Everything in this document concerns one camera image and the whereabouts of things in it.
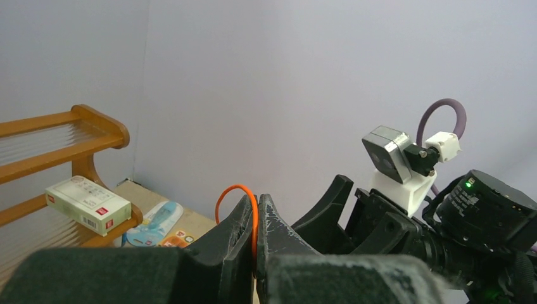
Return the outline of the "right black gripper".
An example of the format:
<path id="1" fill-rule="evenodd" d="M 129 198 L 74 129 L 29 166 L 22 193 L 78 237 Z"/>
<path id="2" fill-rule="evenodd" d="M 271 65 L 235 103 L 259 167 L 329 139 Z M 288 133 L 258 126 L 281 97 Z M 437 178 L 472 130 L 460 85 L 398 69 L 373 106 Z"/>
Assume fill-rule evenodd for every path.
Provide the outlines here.
<path id="1" fill-rule="evenodd" d="M 321 254 L 424 256 L 423 228 L 415 217 L 379 191 L 355 191 L 343 229 L 338 221 L 353 181 L 338 174 L 319 201 L 291 227 Z"/>

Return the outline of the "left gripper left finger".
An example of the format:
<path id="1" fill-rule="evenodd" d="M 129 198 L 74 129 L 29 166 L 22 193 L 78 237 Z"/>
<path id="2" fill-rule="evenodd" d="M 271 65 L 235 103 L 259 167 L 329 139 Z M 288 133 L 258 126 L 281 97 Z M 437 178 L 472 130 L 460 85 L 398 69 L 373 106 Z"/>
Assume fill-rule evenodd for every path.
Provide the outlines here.
<path id="1" fill-rule="evenodd" d="M 1 291 L 2 303 L 251 303 L 252 209 L 247 196 L 185 248 L 36 251 Z"/>

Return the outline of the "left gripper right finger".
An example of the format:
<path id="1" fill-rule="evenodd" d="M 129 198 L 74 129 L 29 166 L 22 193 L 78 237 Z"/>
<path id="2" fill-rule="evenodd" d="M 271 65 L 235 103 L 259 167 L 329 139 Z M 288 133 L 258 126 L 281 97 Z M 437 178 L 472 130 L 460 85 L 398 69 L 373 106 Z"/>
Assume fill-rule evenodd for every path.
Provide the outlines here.
<path id="1" fill-rule="evenodd" d="M 261 303 L 442 303 L 444 281 L 408 255 L 323 255 L 292 230 L 272 197 L 258 199 Z"/>

